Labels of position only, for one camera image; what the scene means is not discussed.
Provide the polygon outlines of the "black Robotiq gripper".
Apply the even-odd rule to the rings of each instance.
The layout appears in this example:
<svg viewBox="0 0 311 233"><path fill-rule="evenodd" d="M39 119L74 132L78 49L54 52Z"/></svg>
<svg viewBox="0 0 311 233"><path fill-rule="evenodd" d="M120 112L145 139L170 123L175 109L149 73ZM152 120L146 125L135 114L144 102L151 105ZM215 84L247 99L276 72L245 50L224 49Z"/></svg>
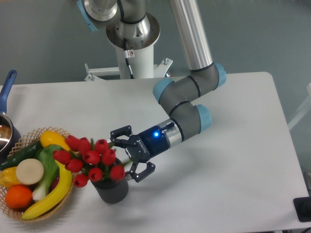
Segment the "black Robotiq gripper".
<svg viewBox="0 0 311 233"><path fill-rule="evenodd" d="M114 142L114 146L124 148L132 161L132 165L125 173L126 180L134 180L139 183L155 171L156 166L150 159L166 151L170 147L168 137L165 135L171 124L164 127L155 125L139 134L133 134L130 125L112 130L108 143ZM146 168L136 173L140 163L145 163Z"/></svg>

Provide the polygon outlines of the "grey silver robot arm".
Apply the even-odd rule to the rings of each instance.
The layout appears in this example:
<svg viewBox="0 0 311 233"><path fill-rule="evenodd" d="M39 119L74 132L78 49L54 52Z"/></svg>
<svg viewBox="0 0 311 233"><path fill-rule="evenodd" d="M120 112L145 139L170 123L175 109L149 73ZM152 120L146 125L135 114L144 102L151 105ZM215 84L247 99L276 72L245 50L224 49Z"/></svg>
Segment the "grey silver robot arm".
<svg viewBox="0 0 311 233"><path fill-rule="evenodd" d="M79 0L77 6L92 31L106 29L115 47L121 79L148 79L159 75L154 44L160 35L155 17L143 0ZM110 141L132 159L126 179L140 182L154 172L151 159L202 133L212 123L209 110L192 101L226 82L222 65L213 62L199 7L194 0L172 0L170 7L179 31L190 75L178 81L162 76L153 95L168 119L134 135L130 126L114 130Z"/></svg>

